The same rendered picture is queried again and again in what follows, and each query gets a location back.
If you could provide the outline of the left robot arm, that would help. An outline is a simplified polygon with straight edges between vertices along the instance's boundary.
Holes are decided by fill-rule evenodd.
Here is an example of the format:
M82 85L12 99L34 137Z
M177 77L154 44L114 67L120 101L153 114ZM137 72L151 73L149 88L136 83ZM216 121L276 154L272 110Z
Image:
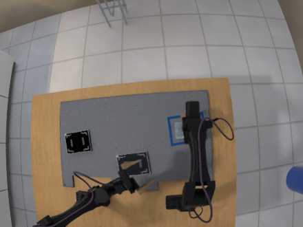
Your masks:
M126 178L122 178L119 181L122 182L123 186L126 189L129 189L132 187L131 182ZM95 189L95 190L94 190ZM98 190L97 190L98 189ZM74 221L76 218L80 217L82 214L94 210L97 207L100 206L109 206L109 199L117 194L114 191L114 187L112 186L103 186L100 188L100 186L93 186L92 190L94 195L92 196L91 190L87 190L88 193L84 192L76 192L76 202L73 205L73 207L69 208L65 212L55 215L50 217L47 215L43 219L37 222L38 226L50 226L52 224L55 224L56 226L51 226L51 227L66 227L69 223ZM90 204L88 204L85 208L79 210L82 208L84 205L86 205L92 198L92 201ZM105 202L105 203L104 203Z

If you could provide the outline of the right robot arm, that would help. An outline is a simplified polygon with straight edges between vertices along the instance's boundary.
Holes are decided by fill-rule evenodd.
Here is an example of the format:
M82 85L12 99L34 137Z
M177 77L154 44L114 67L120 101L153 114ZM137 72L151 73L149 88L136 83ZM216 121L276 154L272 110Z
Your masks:
M189 114L189 116L188 116ZM209 205L203 188L196 188L202 186L202 182L208 185L206 192L210 200L212 200L216 181L211 180L207 168L207 154L206 154L206 138L207 138L207 121L202 123L202 129L199 133L200 123L203 120L200 113L200 102L188 101L186 102L186 117L187 121L182 122L182 130L186 131L188 143L191 151L191 176L188 182L182 189L182 196L180 197L166 197L166 209L177 209L180 212L189 212L189 209L199 206ZM196 183L196 185L195 185ZM185 195L185 198L184 198ZM174 200L173 200L174 199Z

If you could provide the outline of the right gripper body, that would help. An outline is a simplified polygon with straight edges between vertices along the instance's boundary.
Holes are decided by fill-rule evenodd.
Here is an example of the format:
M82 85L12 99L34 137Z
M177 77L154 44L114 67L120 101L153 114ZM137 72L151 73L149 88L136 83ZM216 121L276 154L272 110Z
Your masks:
M187 121L187 118L188 117L182 117L182 121L183 122ZM210 121L210 120L207 120L207 129L208 128L212 128L212 121ZM183 131L183 136L184 136L184 143L188 144L186 131Z

